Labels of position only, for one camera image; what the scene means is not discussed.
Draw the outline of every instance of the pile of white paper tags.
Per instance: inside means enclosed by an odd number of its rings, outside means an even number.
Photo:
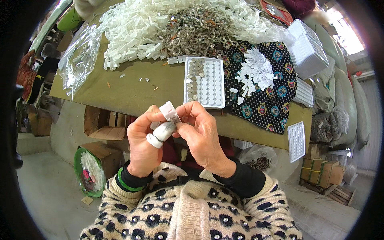
[[[241,70],[238,76],[235,77],[237,82],[244,83],[242,87],[242,96],[251,97],[253,92],[256,92],[255,85],[263,91],[267,87],[274,87],[272,65],[258,49],[248,49],[248,53],[244,54],[245,62],[241,63]]]
[[[288,32],[282,26],[260,17],[244,0],[125,0],[110,7],[101,18],[98,30],[109,40],[104,53],[104,69],[115,70],[125,61],[164,59],[158,33],[165,29],[173,13],[196,5],[211,6],[219,15],[231,19],[233,38],[252,44],[283,41]]]

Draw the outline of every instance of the black polka dot fabric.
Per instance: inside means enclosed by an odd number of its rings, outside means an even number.
[[[224,50],[225,104],[230,106],[233,114],[266,130],[283,134],[290,102],[296,96],[297,88],[290,54],[282,42],[258,45],[243,41],[238,43],[237,47],[232,46]],[[274,79],[273,88],[268,87],[264,91],[254,84],[256,92],[253,92],[251,97],[244,97],[244,101],[238,105],[237,98],[242,96],[244,84],[238,83],[235,77],[241,70],[241,63],[245,62],[244,53],[251,48],[257,48],[270,61],[274,76],[278,79]],[[231,88],[237,89],[238,92],[230,92]]]

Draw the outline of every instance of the pile of white plastic parts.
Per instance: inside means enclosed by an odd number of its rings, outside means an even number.
[[[104,53],[104,69],[115,70],[125,61],[164,59],[166,53],[158,33],[170,23],[173,13],[196,5],[211,6],[232,20],[233,38],[251,44],[283,41],[286,29],[260,17],[244,0],[125,0],[110,7],[98,30],[109,40]]]

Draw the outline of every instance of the table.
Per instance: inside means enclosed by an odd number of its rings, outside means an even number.
[[[104,3],[97,9],[96,13],[106,12],[110,5],[117,2],[121,1],[115,0]],[[89,21],[92,19],[91,16],[84,24],[96,24],[99,17],[100,15],[93,21]],[[108,43],[103,35],[94,70],[75,94],[74,102],[132,116],[139,116],[151,105],[161,106],[168,100],[175,107],[183,104],[185,64],[176,63],[163,66],[166,59],[154,61],[145,58],[142,61],[137,59],[122,63],[115,71],[105,71],[103,69],[103,53],[107,50]],[[70,97],[63,90],[63,80],[59,71],[58,69],[53,80],[50,95],[70,100]],[[311,135],[312,109],[294,102],[291,103],[290,107],[287,126],[304,122],[307,152]],[[219,135],[289,150],[287,131],[283,135],[272,133],[231,114],[216,116],[215,118]]]

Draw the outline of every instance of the stack of coins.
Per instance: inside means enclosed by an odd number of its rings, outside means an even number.
[[[189,70],[185,83],[187,84],[188,102],[198,100],[197,82],[204,77],[204,62],[203,58],[193,58],[189,62]]]

